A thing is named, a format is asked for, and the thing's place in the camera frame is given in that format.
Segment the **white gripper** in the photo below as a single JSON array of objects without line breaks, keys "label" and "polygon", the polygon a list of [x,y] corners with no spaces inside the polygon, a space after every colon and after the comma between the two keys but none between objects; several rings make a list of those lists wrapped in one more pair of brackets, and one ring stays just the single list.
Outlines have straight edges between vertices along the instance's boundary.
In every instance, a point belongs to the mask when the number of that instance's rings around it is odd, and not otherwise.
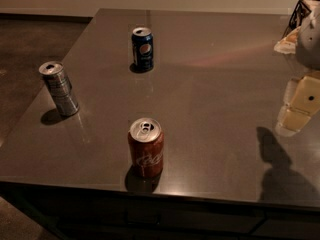
[{"label": "white gripper", "polygon": [[[316,7],[297,27],[278,41],[274,50],[295,54],[307,68],[320,70],[320,7]],[[304,75],[288,81],[275,130],[277,133],[298,133],[320,110],[320,77]]]}]

